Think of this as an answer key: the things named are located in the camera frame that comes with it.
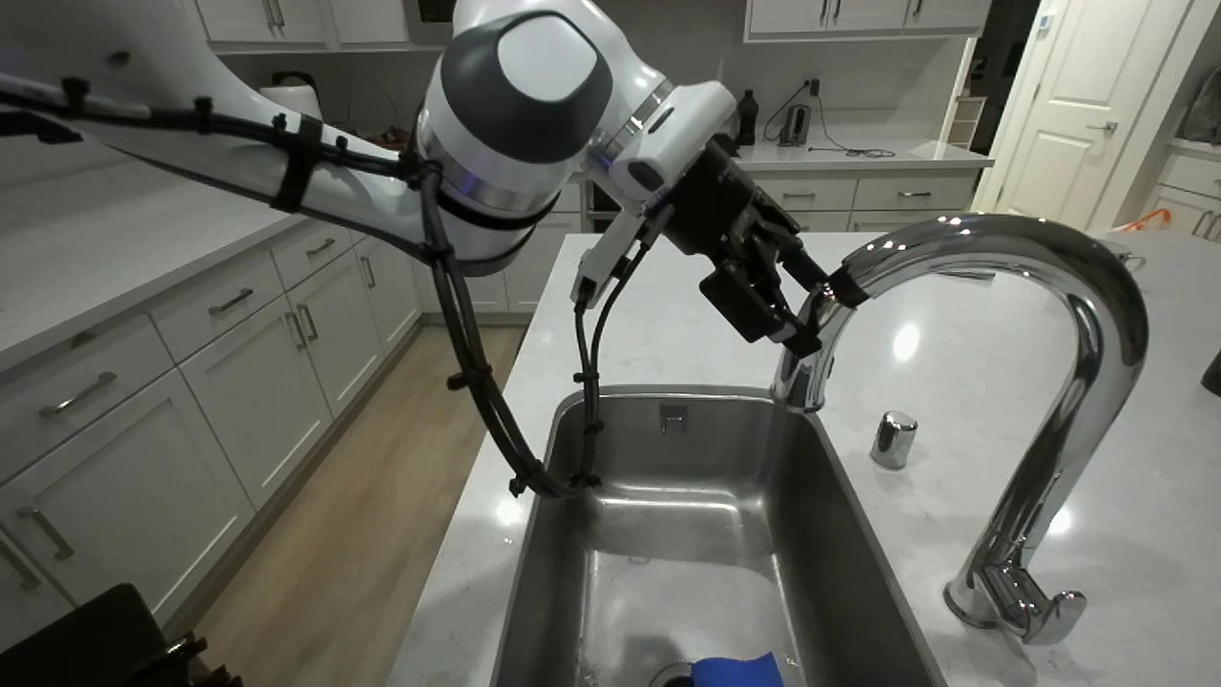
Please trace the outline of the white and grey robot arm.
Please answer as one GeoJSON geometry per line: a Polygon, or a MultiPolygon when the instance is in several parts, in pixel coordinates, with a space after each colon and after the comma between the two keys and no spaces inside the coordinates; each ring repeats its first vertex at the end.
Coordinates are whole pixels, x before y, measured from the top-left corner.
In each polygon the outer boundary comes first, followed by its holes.
{"type": "Polygon", "coordinates": [[[595,0],[458,0],[396,146],[251,88],[189,0],[0,0],[0,55],[12,114],[466,277],[508,266],[590,181],[623,222],[578,264],[583,301],[652,228],[711,264],[702,294],[741,338],[816,344],[782,286],[824,270],[725,148],[736,96],[669,82],[595,0]]]}

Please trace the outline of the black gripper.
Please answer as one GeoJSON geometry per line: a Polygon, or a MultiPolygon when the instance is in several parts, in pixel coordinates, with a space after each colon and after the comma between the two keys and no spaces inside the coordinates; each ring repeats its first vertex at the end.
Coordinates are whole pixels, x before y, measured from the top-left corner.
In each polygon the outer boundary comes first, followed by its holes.
{"type": "Polygon", "coordinates": [[[784,341],[795,358],[820,349],[828,270],[803,252],[788,214],[722,143],[711,143],[662,195],[661,218],[683,256],[714,264],[698,292],[749,344],[784,341]],[[796,313],[782,297],[782,278],[809,292],[796,313]]]}

